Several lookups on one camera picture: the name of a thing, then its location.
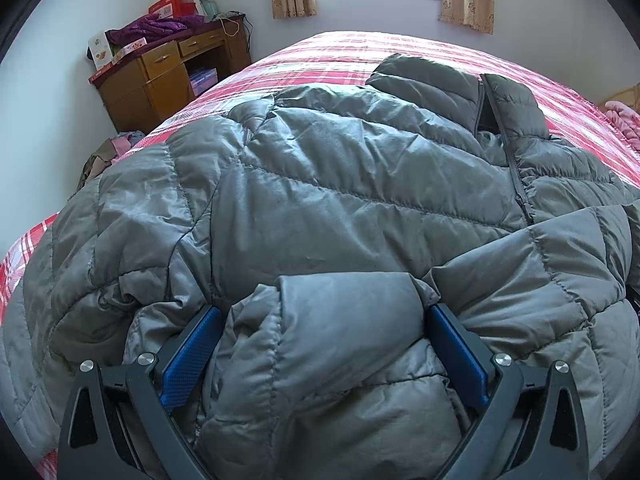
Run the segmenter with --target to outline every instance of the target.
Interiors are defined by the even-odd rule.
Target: silver bolt
[[[138,356],[138,364],[142,366],[147,366],[151,364],[155,358],[156,356],[153,355],[151,352],[145,352]]]
[[[561,374],[567,374],[569,373],[569,365],[564,361],[556,361],[556,370]]]
[[[90,359],[87,359],[86,361],[82,361],[82,364],[80,365],[81,372],[90,372],[93,369],[94,369],[93,361],[91,361]]]
[[[513,359],[509,354],[496,354],[495,362],[497,362],[500,366],[511,366],[513,363]]]

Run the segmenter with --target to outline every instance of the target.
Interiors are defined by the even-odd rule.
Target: wall
[[[596,101],[640,81],[640,50],[606,0],[496,0],[492,36],[439,22],[439,0],[317,0],[318,16],[288,20],[271,0],[216,1],[247,13],[254,60],[319,32],[380,30],[484,50]]]
[[[0,64],[0,254],[62,208],[88,156],[114,134],[87,81],[88,39],[154,1],[42,0],[24,24]]]

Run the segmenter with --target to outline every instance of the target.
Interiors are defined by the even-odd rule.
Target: blue gripper pad
[[[222,337],[225,320],[216,308],[202,318],[162,375],[160,403],[167,413],[183,406]]]
[[[427,311],[426,336],[447,371],[456,393],[465,406],[478,413],[489,405],[488,379],[462,336],[437,305]]]

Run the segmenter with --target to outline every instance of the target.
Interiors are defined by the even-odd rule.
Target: bed
[[[326,32],[260,60],[166,120],[122,158],[165,140],[190,121],[224,114],[241,102],[287,86],[311,82],[362,85],[385,57],[397,52],[433,59],[475,75],[496,73],[527,85],[553,134],[590,150],[622,180],[640,187],[640,155],[596,106],[576,92],[519,65],[468,48],[365,32]],[[34,248],[55,219],[56,215],[50,216],[28,231],[0,264],[0,323]],[[53,480],[56,467],[57,453],[53,451],[38,465],[38,471],[46,480]]]

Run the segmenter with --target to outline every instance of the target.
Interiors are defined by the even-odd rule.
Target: purple cloth
[[[109,43],[126,46],[141,38],[146,38],[147,43],[162,40],[180,30],[198,28],[203,24],[204,16],[198,14],[179,18],[158,18],[158,14],[147,14],[120,30],[108,30],[106,35]]]

